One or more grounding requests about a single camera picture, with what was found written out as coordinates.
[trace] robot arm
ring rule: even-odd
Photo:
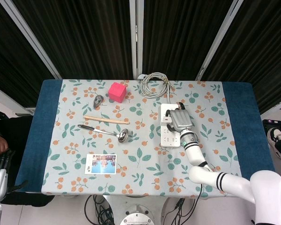
[[[180,141],[191,165],[189,178],[194,183],[208,184],[256,205],[256,224],[281,225],[281,177],[272,171],[259,171],[250,181],[224,172],[212,172],[198,145],[197,135],[182,103],[180,109],[169,111],[169,131],[180,133]]]

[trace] gray cable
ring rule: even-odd
[[[148,83],[152,78],[158,78],[163,81],[163,89],[159,93],[155,91],[151,91],[151,89],[148,87]],[[160,98],[165,93],[167,93],[168,104],[170,104],[170,88],[173,88],[173,86],[169,82],[167,76],[159,72],[146,75],[144,79],[142,79],[142,81],[140,82],[140,91],[144,97]]]

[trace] floral tablecloth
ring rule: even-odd
[[[166,95],[147,99],[137,81],[116,81],[127,87],[123,103],[108,98],[115,81],[63,80],[51,146],[44,173],[42,193],[53,195],[162,195],[195,197],[200,185],[188,178],[191,167],[182,147],[160,146],[160,104]],[[171,103],[183,102],[194,123],[204,157],[214,171],[241,176],[221,82],[171,81]],[[162,82],[150,81],[159,90]],[[105,101],[96,110],[93,100]],[[129,125],[86,120],[83,115],[130,121]],[[115,137],[77,127],[94,126],[118,133],[130,131],[126,143]],[[116,154],[115,175],[84,174],[87,154]],[[226,196],[204,185],[201,197]]]

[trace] curtain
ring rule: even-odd
[[[143,73],[194,80],[232,0],[146,0]]]
[[[0,90],[32,107],[44,79],[53,77],[0,4]]]
[[[281,0],[245,0],[202,80],[253,85],[264,113],[281,101]]]
[[[64,79],[133,79],[129,0],[14,0]]]

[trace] small spoon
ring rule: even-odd
[[[89,126],[85,126],[85,125],[78,125],[80,128],[86,129],[86,130],[92,130],[98,133],[102,133],[102,134],[107,134],[107,135],[112,135],[118,138],[118,142],[123,143],[127,140],[128,138],[128,129],[123,129],[119,134],[113,134],[107,131],[102,131],[93,127],[89,127]]]

